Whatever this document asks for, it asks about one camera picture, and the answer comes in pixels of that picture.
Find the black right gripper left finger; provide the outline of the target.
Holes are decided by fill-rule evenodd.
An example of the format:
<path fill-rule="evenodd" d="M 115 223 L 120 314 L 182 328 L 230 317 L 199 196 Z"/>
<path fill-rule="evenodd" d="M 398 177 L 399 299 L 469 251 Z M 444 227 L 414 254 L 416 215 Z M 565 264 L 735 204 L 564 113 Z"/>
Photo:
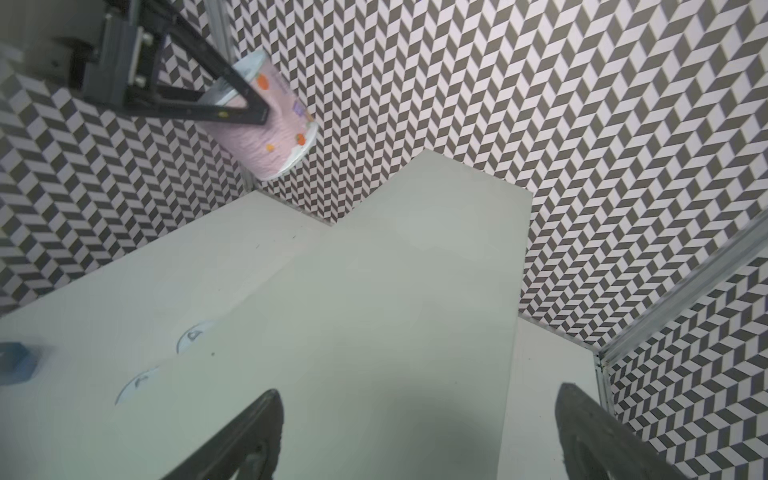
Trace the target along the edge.
<path fill-rule="evenodd" d="M 168 479 L 271 479 L 281 450 L 284 408 L 265 391 L 186 460 Z"/>

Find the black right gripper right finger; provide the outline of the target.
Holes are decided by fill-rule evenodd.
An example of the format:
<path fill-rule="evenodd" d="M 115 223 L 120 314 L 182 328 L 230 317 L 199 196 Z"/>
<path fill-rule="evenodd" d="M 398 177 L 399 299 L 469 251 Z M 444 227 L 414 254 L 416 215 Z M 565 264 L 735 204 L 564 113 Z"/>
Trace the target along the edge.
<path fill-rule="evenodd" d="M 555 419 L 570 480 L 685 477 L 573 383 L 560 386 Z"/>

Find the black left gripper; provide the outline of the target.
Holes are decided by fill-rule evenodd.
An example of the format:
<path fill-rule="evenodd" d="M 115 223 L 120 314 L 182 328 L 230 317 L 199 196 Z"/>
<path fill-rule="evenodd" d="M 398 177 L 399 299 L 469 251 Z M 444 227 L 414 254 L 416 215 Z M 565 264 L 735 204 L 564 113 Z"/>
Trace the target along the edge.
<path fill-rule="evenodd" d="M 66 58 L 65 85 L 82 99 L 129 116 L 265 125 L 270 107 L 169 1 L 92 1 L 53 37 Z M 163 44 L 174 40 L 243 107 L 201 103 L 201 91 L 158 84 Z"/>

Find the pink labelled can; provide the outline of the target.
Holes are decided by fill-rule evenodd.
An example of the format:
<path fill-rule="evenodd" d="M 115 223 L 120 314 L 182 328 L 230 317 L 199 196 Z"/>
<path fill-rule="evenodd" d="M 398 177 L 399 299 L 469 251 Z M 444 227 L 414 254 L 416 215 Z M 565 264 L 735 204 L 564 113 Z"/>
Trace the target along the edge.
<path fill-rule="evenodd" d="M 266 123 L 199 121 L 197 125 L 255 179 L 275 180 L 308 155 L 318 138 L 319 125 L 265 51 L 249 53 L 238 60 L 234 68 L 268 104 Z"/>

